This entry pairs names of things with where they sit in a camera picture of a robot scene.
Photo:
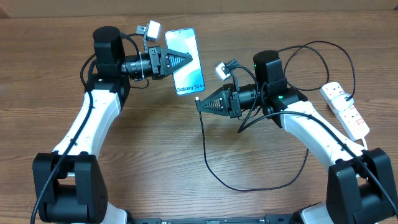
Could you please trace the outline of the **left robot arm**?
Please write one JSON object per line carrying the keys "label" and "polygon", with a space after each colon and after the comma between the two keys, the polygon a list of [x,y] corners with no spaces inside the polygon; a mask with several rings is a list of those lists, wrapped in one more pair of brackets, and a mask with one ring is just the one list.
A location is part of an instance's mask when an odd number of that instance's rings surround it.
{"label": "left robot arm", "polygon": [[30,219],[47,223],[132,223],[129,211],[108,200],[98,156],[119,116],[132,81],[161,80],[193,57],[154,45],[126,55],[123,40],[132,35],[113,26],[93,32],[94,53],[83,64],[84,101],[62,141],[32,163],[36,201]]}

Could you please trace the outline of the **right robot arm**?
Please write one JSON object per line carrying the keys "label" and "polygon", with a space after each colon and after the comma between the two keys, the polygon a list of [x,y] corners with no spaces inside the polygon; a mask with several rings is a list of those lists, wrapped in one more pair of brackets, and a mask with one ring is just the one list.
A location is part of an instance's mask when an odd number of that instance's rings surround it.
{"label": "right robot arm", "polygon": [[196,100],[197,110],[238,118],[259,107],[263,118],[300,140],[328,174],[325,202],[291,215],[267,216],[266,223],[378,223],[396,217],[397,190],[389,156],[346,138],[303,93],[288,86],[277,51],[259,52],[253,62],[254,83],[223,85]]}

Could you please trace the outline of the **Samsung Galaxy smartphone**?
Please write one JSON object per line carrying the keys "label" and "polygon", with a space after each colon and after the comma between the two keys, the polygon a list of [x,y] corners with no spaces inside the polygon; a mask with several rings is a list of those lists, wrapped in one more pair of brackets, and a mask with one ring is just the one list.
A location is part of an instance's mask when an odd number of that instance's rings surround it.
{"label": "Samsung Galaxy smartphone", "polygon": [[201,69],[200,54],[194,28],[169,30],[165,33],[168,50],[178,52],[170,55],[170,66],[175,68],[173,79],[178,96],[201,92],[205,81]]}

